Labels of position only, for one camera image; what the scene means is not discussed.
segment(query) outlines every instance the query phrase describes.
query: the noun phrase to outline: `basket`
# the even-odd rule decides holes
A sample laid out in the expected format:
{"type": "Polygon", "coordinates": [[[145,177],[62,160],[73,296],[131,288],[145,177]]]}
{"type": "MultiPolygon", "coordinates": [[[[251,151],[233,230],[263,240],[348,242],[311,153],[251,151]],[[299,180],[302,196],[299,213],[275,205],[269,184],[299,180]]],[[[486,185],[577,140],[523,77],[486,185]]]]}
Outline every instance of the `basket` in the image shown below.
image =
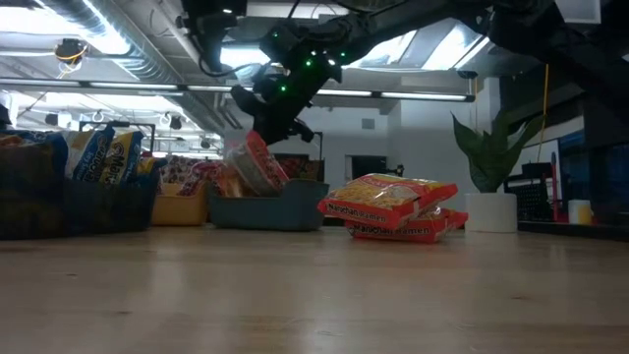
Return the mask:
{"type": "Polygon", "coordinates": [[[63,208],[70,234],[144,231],[150,226],[159,173],[138,185],[66,180],[63,208]]]}
{"type": "Polygon", "coordinates": [[[155,226],[200,226],[207,219],[206,186],[189,197],[177,196],[181,185],[164,184],[163,195],[157,196],[152,214],[155,226]]]}
{"type": "Polygon", "coordinates": [[[211,221],[216,227],[315,231],[323,224],[316,206],[329,185],[310,180],[290,180],[279,198],[223,198],[209,196],[211,221]]]}

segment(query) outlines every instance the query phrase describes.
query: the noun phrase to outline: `instant noodle package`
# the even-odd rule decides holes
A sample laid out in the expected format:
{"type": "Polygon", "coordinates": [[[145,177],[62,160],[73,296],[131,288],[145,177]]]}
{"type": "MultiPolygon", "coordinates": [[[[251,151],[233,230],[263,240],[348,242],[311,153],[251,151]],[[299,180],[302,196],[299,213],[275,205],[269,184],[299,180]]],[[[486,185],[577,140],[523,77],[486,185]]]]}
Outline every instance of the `instant noodle package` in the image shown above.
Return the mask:
{"type": "Polygon", "coordinates": [[[350,234],[359,239],[392,240],[433,244],[445,234],[455,230],[468,220],[466,212],[446,208],[435,208],[416,219],[409,221],[397,230],[388,230],[355,221],[346,221],[350,234]]]}
{"type": "Polygon", "coordinates": [[[454,184],[370,174],[330,192],[318,209],[326,215],[395,230],[457,192],[454,184]]]}
{"type": "Polygon", "coordinates": [[[355,238],[435,243],[467,221],[437,207],[457,192],[455,184],[371,174],[330,192],[318,209],[346,220],[355,238]]]}

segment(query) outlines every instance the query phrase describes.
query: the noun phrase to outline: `dark gray bin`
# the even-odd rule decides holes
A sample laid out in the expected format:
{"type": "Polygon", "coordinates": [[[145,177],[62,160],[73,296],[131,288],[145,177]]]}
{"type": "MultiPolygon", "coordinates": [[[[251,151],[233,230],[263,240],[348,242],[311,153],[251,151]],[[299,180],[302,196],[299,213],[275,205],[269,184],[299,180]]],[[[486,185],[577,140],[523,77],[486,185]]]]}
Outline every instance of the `dark gray bin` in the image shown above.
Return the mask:
{"type": "Polygon", "coordinates": [[[279,198],[222,198],[209,196],[211,222],[216,227],[254,230],[315,231],[323,224],[316,206],[329,185],[290,180],[279,198]]]}

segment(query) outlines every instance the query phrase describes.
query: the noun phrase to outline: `ceiling light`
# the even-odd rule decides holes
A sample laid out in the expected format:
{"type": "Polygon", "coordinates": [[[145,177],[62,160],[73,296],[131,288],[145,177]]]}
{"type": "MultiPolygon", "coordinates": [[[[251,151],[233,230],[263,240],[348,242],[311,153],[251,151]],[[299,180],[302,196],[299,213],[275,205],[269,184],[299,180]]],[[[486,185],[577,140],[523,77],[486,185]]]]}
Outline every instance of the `ceiling light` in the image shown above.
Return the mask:
{"type": "Polygon", "coordinates": [[[176,85],[132,84],[132,83],[90,83],[97,89],[177,89],[176,85]]]}
{"type": "Polygon", "coordinates": [[[463,55],[465,55],[465,34],[458,27],[454,29],[439,43],[428,61],[424,64],[424,70],[450,69],[463,55]]]}
{"type": "Polygon", "coordinates": [[[0,7],[0,31],[50,35],[78,35],[80,29],[42,9],[0,7]]]}
{"type": "MultiPolygon", "coordinates": [[[[247,16],[286,18],[291,11],[292,4],[262,3],[261,1],[249,1],[247,4],[247,16]]],[[[300,4],[293,13],[293,19],[318,19],[321,15],[342,16],[349,11],[338,5],[329,4],[318,6],[317,4],[300,4]]]]}
{"type": "Polygon", "coordinates": [[[397,62],[402,58],[406,49],[408,49],[416,33],[416,30],[411,30],[404,35],[384,41],[375,46],[369,54],[364,56],[362,59],[355,61],[348,66],[350,68],[358,68],[372,65],[386,65],[397,62]]]}
{"type": "Polygon", "coordinates": [[[49,88],[78,88],[79,82],[65,80],[36,80],[36,79],[0,79],[0,85],[31,85],[49,88]]]}
{"type": "Polygon", "coordinates": [[[230,88],[230,87],[217,87],[217,86],[191,85],[191,86],[188,86],[188,89],[192,90],[192,91],[229,92],[232,88],[230,88]]]}
{"type": "Polygon", "coordinates": [[[439,94],[439,93],[418,93],[418,92],[383,92],[382,98],[398,99],[426,99],[443,101],[464,101],[468,97],[463,94],[439,94]]]}
{"type": "Polygon", "coordinates": [[[182,137],[155,137],[156,141],[161,142],[181,142],[184,140],[182,137]]]}
{"type": "Polygon", "coordinates": [[[354,89],[320,89],[316,94],[329,96],[347,96],[347,97],[371,97],[371,91],[354,90],[354,89]]]}
{"type": "Polygon", "coordinates": [[[251,47],[223,48],[220,62],[232,68],[246,64],[266,64],[270,59],[261,50],[251,47]]]}
{"type": "Polygon", "coordinates": [[[465,64],[469,63],[470,60],[472,60],[475,56],[477,56],[481,52],[481,50],[483,50],[483,48],[485,48],[488,44],[491,43],[491,41],[489,40],[489,37],[484,37],[483,39],[480,39],[480,38],[477,39],[475,44],[479,40],[481,42],[478,43],[472,50],[470,50],[470,52],[468,52],[463,58],[461,58],[461,60],[459,60],[458,63],[454,65],[455,69],[461,69],[465,64]]]}
{"type": "Polygon", "coordinates": [[[422,69],[449,70],[466,56],[481,36],[463,25],[456,25],[435,48],[422,69]]]}
{"type": "MultiPolygon", "coordinates": [[[[169,152],[156,151],[152,155],[153,157],[163,158],[166,157],[168,154],[169,152]]],[[[207,157],[211,159],[223,159],[223,156],[211,152],[171,152],[171,154],[183,157],[207,157]]]]}

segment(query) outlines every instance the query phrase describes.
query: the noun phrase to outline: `wooden table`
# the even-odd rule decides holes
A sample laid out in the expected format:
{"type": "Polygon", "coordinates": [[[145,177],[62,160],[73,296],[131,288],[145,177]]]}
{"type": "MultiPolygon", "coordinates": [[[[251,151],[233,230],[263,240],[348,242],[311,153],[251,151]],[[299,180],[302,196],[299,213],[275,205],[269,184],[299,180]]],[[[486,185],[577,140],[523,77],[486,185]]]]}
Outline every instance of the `wooden table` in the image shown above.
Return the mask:
{"type": "Polygon", "coordinates": [[[629,352],[629,245],[160,228],[0,243],[0,353],[629,352]]]}

